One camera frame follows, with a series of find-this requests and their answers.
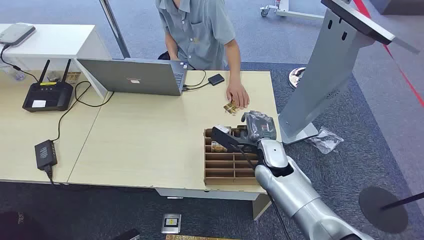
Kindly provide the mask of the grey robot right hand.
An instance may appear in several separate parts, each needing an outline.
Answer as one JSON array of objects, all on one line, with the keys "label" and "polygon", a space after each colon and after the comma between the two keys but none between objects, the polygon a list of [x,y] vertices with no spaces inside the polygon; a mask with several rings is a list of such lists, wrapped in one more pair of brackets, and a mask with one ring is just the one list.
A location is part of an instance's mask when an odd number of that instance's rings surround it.
[{"label": "grey robot right hand", "polygon": [[244,112],[241,121],[246,123],[247,138],[251,142],[258,142],[261,139],[277,139],[274,119],[265,113],[255,110]]}]

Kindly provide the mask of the person's left hand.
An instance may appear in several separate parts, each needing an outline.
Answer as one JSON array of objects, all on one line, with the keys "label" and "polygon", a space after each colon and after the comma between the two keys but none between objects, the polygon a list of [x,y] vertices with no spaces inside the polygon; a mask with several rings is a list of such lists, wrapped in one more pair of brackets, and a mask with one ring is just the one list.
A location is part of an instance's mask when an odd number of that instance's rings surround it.
[{"label": "person's left hand", "polygon": [[245,109],[250,104],[249,95],[240,81],[230,81],[226,89],[226,97],[239,109]]}]

